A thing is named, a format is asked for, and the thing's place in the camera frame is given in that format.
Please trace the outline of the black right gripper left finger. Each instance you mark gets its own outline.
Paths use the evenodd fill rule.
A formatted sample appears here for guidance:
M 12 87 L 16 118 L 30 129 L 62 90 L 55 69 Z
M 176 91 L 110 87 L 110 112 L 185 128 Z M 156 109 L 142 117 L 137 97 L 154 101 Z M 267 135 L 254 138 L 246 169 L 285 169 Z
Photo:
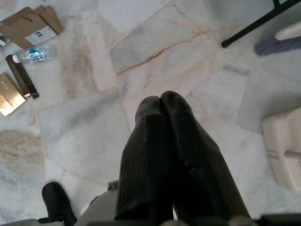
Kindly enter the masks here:
M 173 218 L 173 151 L 160 98 L 139 105 L 120 164 L 116 219 Z

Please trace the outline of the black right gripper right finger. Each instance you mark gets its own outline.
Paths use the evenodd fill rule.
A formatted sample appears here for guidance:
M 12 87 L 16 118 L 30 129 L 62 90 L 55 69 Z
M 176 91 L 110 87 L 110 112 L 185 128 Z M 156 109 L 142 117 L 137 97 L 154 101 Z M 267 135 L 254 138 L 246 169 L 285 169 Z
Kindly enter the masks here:
M 249 218 L 218 145 L 200 125 L 188 102 L 173 91 L 164 92 L 160 99 L 174 140 L 179 181 L 174 208 L 178 219 L 195 222 L 202 217 Z

